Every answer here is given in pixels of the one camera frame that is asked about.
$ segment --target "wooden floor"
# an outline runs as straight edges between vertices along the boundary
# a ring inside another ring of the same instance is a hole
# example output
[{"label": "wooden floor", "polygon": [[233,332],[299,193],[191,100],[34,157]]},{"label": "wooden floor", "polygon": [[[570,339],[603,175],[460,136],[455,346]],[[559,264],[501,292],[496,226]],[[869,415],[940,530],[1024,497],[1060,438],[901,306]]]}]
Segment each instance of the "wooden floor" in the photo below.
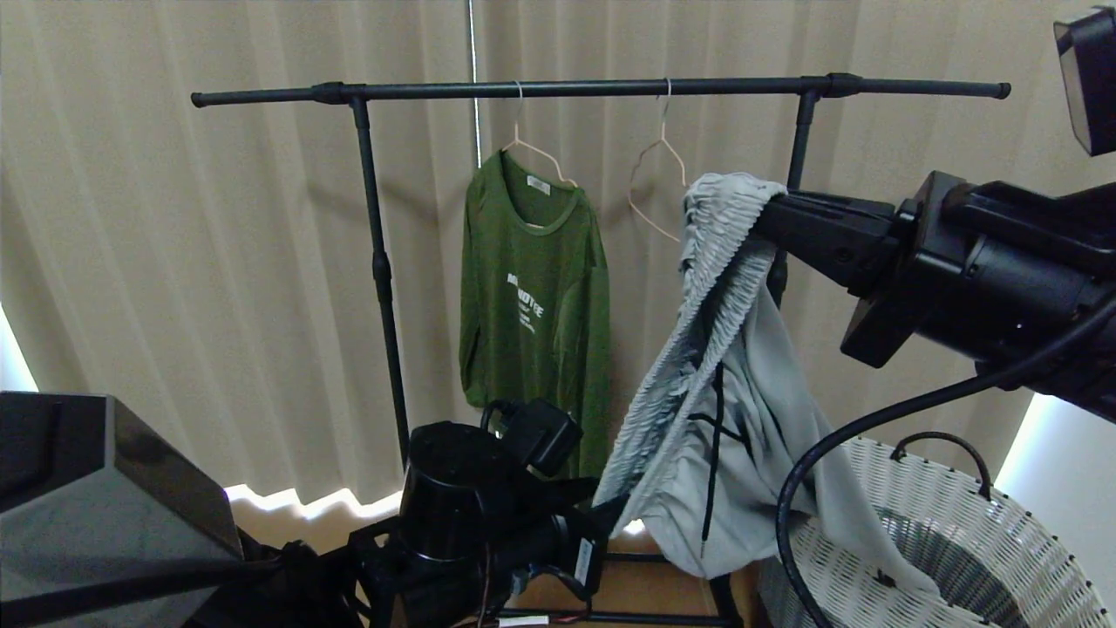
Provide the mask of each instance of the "wooden floor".
[{"label": "wooden floor", "polygon": [[[312,521],[297,516],[292,509],[264,512],[247,502],[233,503],[237,524],[261,543],[281,548],[294,539],[302,539],[317,552],[339,548],[348,533],[368,524],[352,516],[344,506],[323,513]],[[658,553],[654,540],[646,532],[623,534],[609,542],[609,551]],[[756,572],[744,569],[732,574],[732,591],[737,608],[748,628],[764,628],[760,605],[754,598]],[[577,600],[557,579],[542,576],[531,581],[518,599],[509,606],[583,610]],[[596,611],[656,612],[667,615],[716,615],[716,606],[709,582],[694,578],[668,563],[605,563],[599,592],[593,599]],[[622,624],[591,624],[620,628]]]}]

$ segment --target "basket handle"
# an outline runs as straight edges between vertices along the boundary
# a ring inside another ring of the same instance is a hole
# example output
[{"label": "basket handle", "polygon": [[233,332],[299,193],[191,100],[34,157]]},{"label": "basket handle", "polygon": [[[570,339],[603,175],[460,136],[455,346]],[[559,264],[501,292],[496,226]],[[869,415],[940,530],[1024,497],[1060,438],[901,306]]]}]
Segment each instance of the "basket handle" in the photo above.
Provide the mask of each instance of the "basket handle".
[{"label": "basket handle", "polygon": [[918,434],[912,434],[903,441],[899,441],[899,444],[895,446],[895,451],[892,452],[892,460],[903,460],[903,456],[906,456],[907,445],[914,443],[915,441],[923,441],[925,438],[941,438],[942,441],[956,443],[963,447],[965,452],[969,452],[969,455],[977,462],[977,471],[980,472],[980,491],[977,493],[989,502],[992,501],[992,476],[988,473],[988,465],[984,464],[984,458],[981,457],[980,452],[978,452],[975,447],[960,436],[953,436],[946,432],[920,432]]}]

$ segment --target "laundry basket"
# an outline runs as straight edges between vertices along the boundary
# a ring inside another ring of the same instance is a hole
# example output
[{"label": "laundry basket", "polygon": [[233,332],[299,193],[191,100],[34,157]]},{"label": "laundry basket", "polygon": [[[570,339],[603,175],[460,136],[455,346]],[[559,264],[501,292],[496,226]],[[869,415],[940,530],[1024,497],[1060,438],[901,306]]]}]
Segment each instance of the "laundry basket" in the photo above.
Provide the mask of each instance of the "laundry basket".
[{"label": "laundry basket", "polygon": [[[907,456],[907,444],[923,438],[963,446],[981,480]],[[810,521],[791,537],[795,559],[835,627],[1113,626],[1074,555],[1030,512],[992,489],[984,462],[964,441],[922,433],[894,450],[866,438],[843,447],[899,552],[937,583],[941,597],[896,588]],[[814,627],[778,559],[763,561],[759,593],[776,628]]]}]

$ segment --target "clothes rack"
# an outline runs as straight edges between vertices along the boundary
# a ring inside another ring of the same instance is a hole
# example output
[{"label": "clothes rack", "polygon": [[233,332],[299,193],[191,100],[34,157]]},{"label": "clothes rack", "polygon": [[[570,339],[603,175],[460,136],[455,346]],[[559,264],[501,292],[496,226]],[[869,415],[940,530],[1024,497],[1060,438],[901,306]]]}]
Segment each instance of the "clothes rack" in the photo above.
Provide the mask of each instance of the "clothes rack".
[{"label": "clothes rack", "polygon": [[[346,84],[321,83],[311,87],[288,89],[254,89],[249,91],[194,93],[190,99],[201,108],[213,105],[250,103],[314,102],[326,105],[345,105],[353,110],[364,173],[368,228],[372,234],[372,276],[376,283],[387,352],[387,369],[395,409],[395,426],[400,457],[406,468],[410,448],[410,424],[400,367],[400,347],[392,306],[392,269],[384,249],[379,195],[373,160],[369,100],[426,100],[446,98],[546,98],[546,97],[604,97],[604,96],[672,96],[730,95],[730,94],[793,94],[798,96],[795,138],[787,172],[787,186],[798,189],[806,163],[814,109],[822,98],[843,98],[856,94],[920,94],[940,96],[974,96],[1007,98],[1011,93],[1008,83],[969,83],[954,80],[918,80],[863,78],[854,74],[830,73],[825,76],[764,77],[764,78],[671,78],[637,80],[548,80],[502,83],[429,83],[429,84]],[[778,251],[768,276],[768,286],[776,303],[782,299],[787,284],[787,253]],[[608,553],[607,560],[629,562],[665,562],[661,555]],[[729,577],[710,581],[718,616],[683,616],[663,613],[632,613],[594,611],[593,621],[643,625],[723,626],[742,628],[743,621],[735,609]],[[506,609],[502,615],[538,615],[552,611],[540,609]]]}]

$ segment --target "beige curtain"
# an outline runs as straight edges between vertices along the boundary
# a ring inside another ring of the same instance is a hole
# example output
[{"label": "beige curtain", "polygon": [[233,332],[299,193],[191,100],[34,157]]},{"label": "beige curtain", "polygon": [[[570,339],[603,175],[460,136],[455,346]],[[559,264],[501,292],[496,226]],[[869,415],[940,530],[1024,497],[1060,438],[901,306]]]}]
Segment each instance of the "beige curtain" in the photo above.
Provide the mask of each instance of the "beige curtain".
[{"label": "beige curtain", "polygon": [[[304,503],[343,486],[365,503],[397,490],[352,114],[317,104],[198,110],[189,94],[470,80],[468,3],[2,4],[2,296],[40,386],[119,396],[224,485],[296,486]],[[897,201],[932,168],[1050,193],[1116,175],[1112,156],[1086,158],[1069,129],[1054,2],[473,4],[480,80],[854,71],[1013,84],[1002,102],[820,103],[807,189]],[[795,105],[675,97],[668,135],[691,180],[737,170],[782,180]],[[480,103],[483,155],[510,139],[514,107]],[[474,421],[456,371],[473,104],[371,108],[411,423]],[[523,137],[555,153],[600,214],[617,424],[680,300],[677,244],[625,201],[661,110],[650,97],[568,98],[532,99],[523,113]],[[664,154],[637,173],[635,197],[676,231],[683,186]],[[878,371],[845,358],[853,305],[792,262],[787,323],[834,424],[971,375],[917,339]],[[989,393],[877,436],[952,432],[997,468],[1029,398]],[[925,451],[963,461],[949,445]]]}]

